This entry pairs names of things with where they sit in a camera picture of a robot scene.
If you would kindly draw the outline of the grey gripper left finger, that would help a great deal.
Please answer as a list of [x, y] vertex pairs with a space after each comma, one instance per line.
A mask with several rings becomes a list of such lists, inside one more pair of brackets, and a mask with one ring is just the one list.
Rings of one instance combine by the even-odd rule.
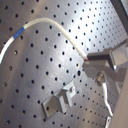
[[121, 93], [124, 78], [126, 75], [126, 69], [120, 68], [117, 71], [110, 67], [105, 67], [96, 63], [84, 63], [83, 69], [89, 78], [96, 78], [99, 80], [98, 84], [101, 85], [103, 80], [111, 78], [115, 84], [118, 93]]

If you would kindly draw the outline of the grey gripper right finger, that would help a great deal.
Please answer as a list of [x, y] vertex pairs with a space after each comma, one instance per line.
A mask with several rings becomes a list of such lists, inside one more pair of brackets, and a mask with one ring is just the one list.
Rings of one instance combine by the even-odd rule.
[[119, 45], [114, 48], [104, 49], [102, 52], [90, 53], [89, 60], [107, 60], [109, 66], [115, 70], [118, 65], [128, 61], [128, 47]]

